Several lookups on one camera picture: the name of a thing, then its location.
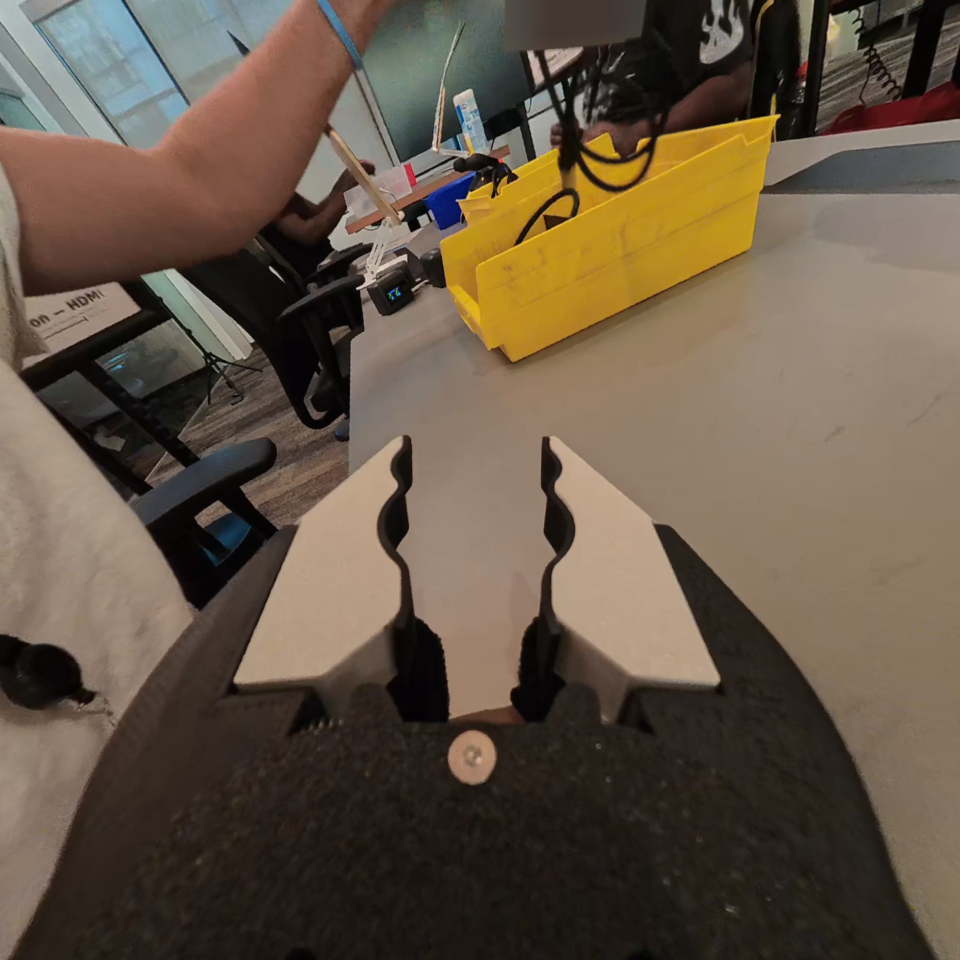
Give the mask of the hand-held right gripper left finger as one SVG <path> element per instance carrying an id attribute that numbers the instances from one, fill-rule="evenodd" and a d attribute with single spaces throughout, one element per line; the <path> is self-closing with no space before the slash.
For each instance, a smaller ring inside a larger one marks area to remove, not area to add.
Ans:
<path id="1" fill-rule="evenodd" d="M 389 441 L 309 510 L 246 645 L 233 684 L 242 694 L 307 690 L 347 703 L 409 667 L 416 626 L 409 567 L 413 445 Z"/>

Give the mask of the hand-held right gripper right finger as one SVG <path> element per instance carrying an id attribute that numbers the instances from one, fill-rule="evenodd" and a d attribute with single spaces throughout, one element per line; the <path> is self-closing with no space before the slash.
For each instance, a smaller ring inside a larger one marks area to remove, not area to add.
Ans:
<path id="1" fill-rule="evenodd" d="M 602 722 L 637 690 L 714 691 L 721 676 L 650 515 L 562 440 L 541 442 L 539 674 L 590 689 Z"/>

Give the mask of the yellow plastic bin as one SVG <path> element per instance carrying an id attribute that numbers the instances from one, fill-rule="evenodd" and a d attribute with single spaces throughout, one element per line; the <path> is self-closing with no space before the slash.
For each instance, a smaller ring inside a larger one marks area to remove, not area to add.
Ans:
<path id="1" fill-rule="evenodd" d="M 443 240 L 442 246 L 490 248 L 493 253 L 460 253 L 462 259 L 498 257 L 510 251 L 526 221 L 536 209 L 561 189 L 558 151 L 552 150 L 521 166 L 516 179 L 502 184 L 495 198 L 489 186 L 469 193 L 464 203 L 467 225 L 457 234 Z M 578 216 L 571 222 L 559 223 L 547 231 L 544 217 L 536 218 L 523 246 L 620 247 L 625 237 L 628 248 L 642 247 L 657 239 L 659 221 L 643 209 L 645 186 L 621 195 L 607 193 L 578 171 L 576 185 L 581 199 Z"/>
<path id="2" fill-rule="evenodd" d="M 621 246 L 523 246 L 491 258 L 483 247 L 444 247 L 446 287 L 490 350 L 517 362 L 750 250 L 776 114 L 668 134 L 642 181 L 656 239 Z"/>

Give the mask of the person's left forearm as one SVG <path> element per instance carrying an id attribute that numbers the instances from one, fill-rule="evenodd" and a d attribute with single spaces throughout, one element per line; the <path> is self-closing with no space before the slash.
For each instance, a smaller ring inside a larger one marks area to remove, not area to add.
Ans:
<path id="1" fill-rule="evenodd" d="M 361 55 L 395 2 L 331 2 Z M 234 253 L 300 182 L 354 66 L 316 2 L 299 1 L 150 149 L 2 129 L 27 297 Z"/>

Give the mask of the black office chair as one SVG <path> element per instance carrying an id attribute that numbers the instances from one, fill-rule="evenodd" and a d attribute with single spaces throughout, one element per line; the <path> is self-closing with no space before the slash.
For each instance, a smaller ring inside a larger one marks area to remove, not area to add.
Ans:
<path id="1" fill-rule="evenodd" d="M 351 356 L 364 331 L 361 275 L 291 283 L 248 249 L 181 274 L 231 318 L 269 361 L 294 414 L 309 429 L 350 438 Z"/>
<path id="2" fill-rule="evenodd" d="M 133 512 L 196 609 L 207 606 L 277 533 L 243 491 L 277 459 L 270 438 L 247 440 L 187 465 L 134 501 Z"/>

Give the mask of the black tripod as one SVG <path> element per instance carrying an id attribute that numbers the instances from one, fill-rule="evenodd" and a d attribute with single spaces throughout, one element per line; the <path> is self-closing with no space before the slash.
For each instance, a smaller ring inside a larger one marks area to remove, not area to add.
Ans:
<path id="1" fill-rule="evenodd" d="M 202 368 L 205 371 L 205 389 L 206 404 L 212 405 L 212 393 L 217 382 L 221 381 L 226 385 L 232 399 L 230 405 L 237 405 L 245 400 L 246 394 L 241 390 L 231 378 L 229 369 L 236 369 L 253 374 L 263 373 L 263 367 L 251 366 L 246 363 L 230 360 L 206 348 L 197 338 L 197 336 L 179 320 L 176 324 L 182 333 L 187 337 L 191 344 L 197 349 L 202 360 Z"/>

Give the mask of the small black digital timer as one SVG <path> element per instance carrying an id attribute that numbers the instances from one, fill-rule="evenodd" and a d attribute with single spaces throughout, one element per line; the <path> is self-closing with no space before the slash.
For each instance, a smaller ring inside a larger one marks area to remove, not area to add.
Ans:
<path id="1" fill-rule="evenodd" d="M 392 316 L 414 303 L 415 281 L 406 267 L 378 275 L 366 288 L 368 298 L 381 316 Z"/>

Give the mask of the black clip microphone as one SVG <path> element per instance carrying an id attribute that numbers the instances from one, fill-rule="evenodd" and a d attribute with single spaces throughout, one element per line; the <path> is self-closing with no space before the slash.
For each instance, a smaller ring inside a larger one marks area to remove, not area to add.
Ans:
<path id="1" fill-rule="evenodd" d="M 1 690 L 12 704 L 36 712 L 67 702 L 84 707 L 97 696 L 86 687 L 81 667 L 68 651 L 4 633 Z"/>

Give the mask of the blue plastic bin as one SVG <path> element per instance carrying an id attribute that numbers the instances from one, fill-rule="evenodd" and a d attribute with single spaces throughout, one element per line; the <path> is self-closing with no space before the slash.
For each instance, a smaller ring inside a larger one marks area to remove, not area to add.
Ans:
<path id="1" fill-rule="evenodd" d="M 461 223 L 463 213 L 460 202 L 469 196 L 474 180 L 473 172 L 465 173 L 427 195 L 426 208 L 438 230 L 446 231 Z"/>

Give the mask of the wooden desk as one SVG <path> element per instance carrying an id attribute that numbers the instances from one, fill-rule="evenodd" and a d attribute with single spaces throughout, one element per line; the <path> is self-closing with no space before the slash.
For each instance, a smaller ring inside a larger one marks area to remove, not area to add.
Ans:
<path id="1" fill-rule="evenodd" d="M 469 173 L 455 168 L 457 159 L 440 159 L 446 163 L 424 175 L 416 175 L 412 162 L 406 162 L 368 176 L 368 184 L 349 189 L 345 194 L 347 213 L 343 221 L 346 233 L 358 234 L 389 216 L 398 221 L 410 220 L 412 215 L 408 211 L 425 202 L 432 190 Z"/>

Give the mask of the white desk lamp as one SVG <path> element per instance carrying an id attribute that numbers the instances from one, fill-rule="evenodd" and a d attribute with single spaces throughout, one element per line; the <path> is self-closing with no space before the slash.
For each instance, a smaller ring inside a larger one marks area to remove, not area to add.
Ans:
<path id="1" fill-rule="evenodd" d="M 387 198 L 367 173 L 360 160 L 340 134 L 327 126 L 325 134 L 343 166 L 354 176 L 366 197 L 381 215 L 379 226 L 364 266 L 364 283 L 368 297 L 383 314 L 389 315 L 406 306 L 420 286 L 426 283 L 420 259 L 406 245 L 401 245 L 403 214 Z"/>
<path id="2" fill-rule="evenodd" d="M 461 20 L 458 23 L 456 30 L 454 31 L 446 59 L 443 63 L 443 67 L 440 74 L 439 88 L 438 88 L 438 99 L 436 104 L 433 132 L 430 143 L 430 152 L 439 157 L 451 159 L 451 160 L 465 160 L 474 155 L 482 155 L 482 153 L 468 153 L 465 149 L 454 149 L 445 147 L 444 143 L 447 142 L 447 139 L 443 136 L 443 131 L 445 127 L 446 112 L 448 106 L 448 90 L 447 90 L 447 79 L 449 77 L 450 66 L 453 60 L 453 57 L 457 51 L 458 45 L 462 39 L 464 31 L 467 29 L 467 22 Z M 488 151 L 486 155 L 491 156 L 494 152 L 492 147 L 492 141 L 488 140 Z"/>

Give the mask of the white wipes canister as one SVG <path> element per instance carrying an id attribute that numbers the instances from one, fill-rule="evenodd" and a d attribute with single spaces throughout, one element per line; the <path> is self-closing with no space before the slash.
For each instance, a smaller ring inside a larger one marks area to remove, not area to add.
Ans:
<path id="1" fill-rule="evenodd" d="M 474 90 L 462 90 L 453 97 L 452 103 L 461 127 L 463 149 L 469 154 L 486 155 L 489 140 Z"/>

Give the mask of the large dark monitor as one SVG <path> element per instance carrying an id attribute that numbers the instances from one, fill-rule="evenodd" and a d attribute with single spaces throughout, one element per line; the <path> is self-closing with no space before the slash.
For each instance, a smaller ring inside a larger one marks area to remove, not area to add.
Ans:
<path id="1" fill-rule="evenodd" d="M 402 161 L 430 152 L 441 88 L 440 141 L 462 134 L 452 99 L 472 90 L 484 130 L 497 139 L 522 126 L 531 97 L 519 52 L 505 41 L 503 1 L 398 2 L 363 55 L 366 83 Z"/>

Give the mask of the blue wristband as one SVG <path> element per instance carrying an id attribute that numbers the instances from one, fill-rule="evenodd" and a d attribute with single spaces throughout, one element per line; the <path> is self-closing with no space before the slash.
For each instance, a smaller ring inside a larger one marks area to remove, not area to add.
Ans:
<path id="1" fill-rule="evenodd" d="M 345 52 L 348 54 L 353 65 L 354 72 L 358 73 L 362 71 L 364 68 L 362 54 L 356 46 L 354 38 L 342 20 L 340 14 L 336 11 L 334 6 L 332 6 L 330 1 L 319 0 L 316 1 L 316 3 L 328 26 L 342 43 L 342 46 Z"/>

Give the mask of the red cloth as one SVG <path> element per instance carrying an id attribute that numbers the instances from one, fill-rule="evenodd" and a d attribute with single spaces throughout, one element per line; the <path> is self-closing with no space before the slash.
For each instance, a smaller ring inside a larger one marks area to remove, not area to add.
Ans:
<path id="1" fill-rule="evenodd" d="M 819 131 L 819 136 L 918 126 L 958 118 L 959 86 L 949 80 L 918 97 L 874 105 L 858 103 L 839 113 Z"/>

